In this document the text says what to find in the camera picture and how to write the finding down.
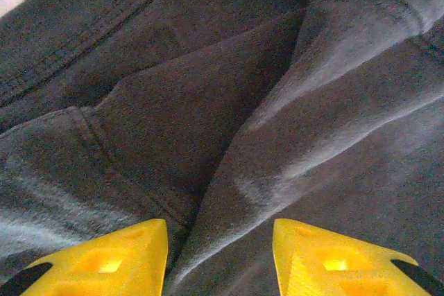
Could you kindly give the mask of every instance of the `yellow plastic part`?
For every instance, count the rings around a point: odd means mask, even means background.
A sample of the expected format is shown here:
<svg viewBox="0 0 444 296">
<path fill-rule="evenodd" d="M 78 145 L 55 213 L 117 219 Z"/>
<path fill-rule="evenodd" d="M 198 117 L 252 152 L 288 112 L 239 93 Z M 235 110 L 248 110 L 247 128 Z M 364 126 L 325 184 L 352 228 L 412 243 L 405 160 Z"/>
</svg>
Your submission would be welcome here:
<svg viewBox="0 0 444 296">
<path fill-rule="evenodd" d="M 148 220 L 35 261 L 53 267 L 22 296 L 160 296 L 167 254 L 167 224 Z"/>
<path fill-rule="evenodd" d="M 273 256 L 281 296 L 426 296 L 393 265 L 409 256 L 304 223 L 275 220 Z"/>
</svg>

